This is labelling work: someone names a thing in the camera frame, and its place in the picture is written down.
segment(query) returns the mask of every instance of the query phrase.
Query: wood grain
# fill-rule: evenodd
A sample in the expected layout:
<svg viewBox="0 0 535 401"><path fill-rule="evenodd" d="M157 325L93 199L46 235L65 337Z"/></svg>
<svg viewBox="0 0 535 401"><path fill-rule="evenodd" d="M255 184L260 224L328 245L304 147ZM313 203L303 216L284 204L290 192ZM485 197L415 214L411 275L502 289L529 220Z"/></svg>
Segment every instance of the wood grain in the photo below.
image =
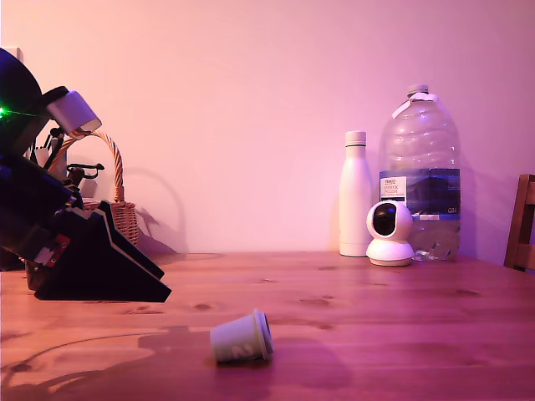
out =
<svg viewBox="0 0 535 401"><path fill-rule="evenodd" d="M520 271L535 269L535 259L529 257L530 239L535 214L535 175L518 177L517 196L512 210L511 227L503 266Z"/></svg>
<svg viewBox="0 0 535 401"><path fill-rule="evenodd" d="M535 278L460 258L159 256L164 304L43 302L2 280L2 401L535 399ZM217 366L209 330L258 308L270 363Z"/></svg>

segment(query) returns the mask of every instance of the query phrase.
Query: pink wall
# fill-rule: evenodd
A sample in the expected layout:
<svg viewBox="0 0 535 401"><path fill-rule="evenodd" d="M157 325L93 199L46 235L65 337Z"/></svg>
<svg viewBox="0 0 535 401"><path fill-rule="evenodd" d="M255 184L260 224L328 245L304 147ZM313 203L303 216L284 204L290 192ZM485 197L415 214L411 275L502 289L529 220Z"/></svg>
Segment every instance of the pink wall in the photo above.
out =
<svg viewBox="0 0 535 401"><path fill-rule="evenodd" d="M425 82L461 134L462 251L502 262L517 177L535 172L535 2L2 6L2 45L23 50L43 90L65 84L93 105L162 246L336 249L344 132L368 131L378 177L385 122ZM71 161L110 170L98 141ZM97 196L111 196L109 170Z"/></svg>

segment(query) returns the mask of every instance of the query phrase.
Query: red component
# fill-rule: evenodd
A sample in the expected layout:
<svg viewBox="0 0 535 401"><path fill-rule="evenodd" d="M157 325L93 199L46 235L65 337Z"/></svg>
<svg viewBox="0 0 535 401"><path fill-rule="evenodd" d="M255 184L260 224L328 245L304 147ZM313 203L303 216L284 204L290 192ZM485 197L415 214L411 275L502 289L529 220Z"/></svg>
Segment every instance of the red component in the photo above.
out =
<svg viewBox="0 0 535 401"><path fill-rule="evenodd" d="M69 244L70 244L70 238L62 234L58 234L58 236L56 236L52 257L50 257L50 260L45 266L54 267L55 264L58 262L59 258L63 255L63 253L67 249L67 246L69 246Z"/></svg>

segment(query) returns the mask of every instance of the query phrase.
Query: paper cup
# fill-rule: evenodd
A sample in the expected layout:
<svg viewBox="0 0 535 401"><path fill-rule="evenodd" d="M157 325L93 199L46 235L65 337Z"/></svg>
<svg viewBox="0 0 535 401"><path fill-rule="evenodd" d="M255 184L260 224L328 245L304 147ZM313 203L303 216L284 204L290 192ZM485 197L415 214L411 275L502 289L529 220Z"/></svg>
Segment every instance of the paper cup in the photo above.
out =
<svg viewBox="0 0 535 401"><path fill-rule="evenodd" d="M273 353L268 320L257 309L252 315L213 328L210 343L218 362L268 359Z"/></svg>

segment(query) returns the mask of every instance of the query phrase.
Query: white security camera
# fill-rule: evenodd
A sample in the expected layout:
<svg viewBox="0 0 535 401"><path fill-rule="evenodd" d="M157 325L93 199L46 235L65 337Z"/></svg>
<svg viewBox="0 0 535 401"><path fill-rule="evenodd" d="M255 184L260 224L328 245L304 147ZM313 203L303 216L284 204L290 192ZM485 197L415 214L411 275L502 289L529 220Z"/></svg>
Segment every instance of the white security camera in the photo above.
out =
<svg viewBox="0 0 535 401"><path fill-rule="evenodd" d="M368 212L366 225L374 240L366 256L379 266L407 266L415 255L407 238L412 227L412 215L401 202L384 200Z"/></svg>

